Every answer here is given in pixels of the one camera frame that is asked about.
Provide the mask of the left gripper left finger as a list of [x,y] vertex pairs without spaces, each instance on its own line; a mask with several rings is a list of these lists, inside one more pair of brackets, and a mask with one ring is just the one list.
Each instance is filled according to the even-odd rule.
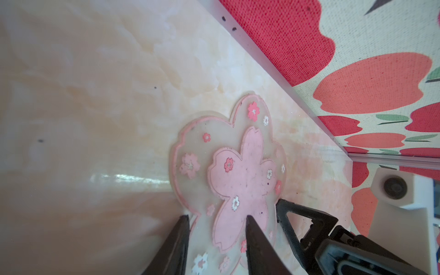
[[142,275],[184,275],[189,238],[189,216],[182,215]]

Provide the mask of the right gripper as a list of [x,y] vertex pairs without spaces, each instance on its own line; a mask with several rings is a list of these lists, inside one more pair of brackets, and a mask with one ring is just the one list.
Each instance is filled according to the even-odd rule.
[[321,210],[279,199],[276,215],[293,255],[310,275],[426,274],[365,236],[336,226],[338,219]]

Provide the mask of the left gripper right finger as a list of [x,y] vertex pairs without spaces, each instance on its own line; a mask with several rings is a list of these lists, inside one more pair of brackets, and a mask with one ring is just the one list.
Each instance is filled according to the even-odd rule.
[[251,215],[246,217],[246,246],[250,275],[291,275]]

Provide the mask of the pink flower coaster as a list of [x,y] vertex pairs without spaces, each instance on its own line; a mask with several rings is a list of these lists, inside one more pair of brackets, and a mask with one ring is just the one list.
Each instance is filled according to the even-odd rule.
[[183,127],[171,148],[170,182],[190,216],[188,275],[232,275],[246,268],[248,216],[275,244],[286,167],[258,95],[239,99],[229,118],[206,115]]

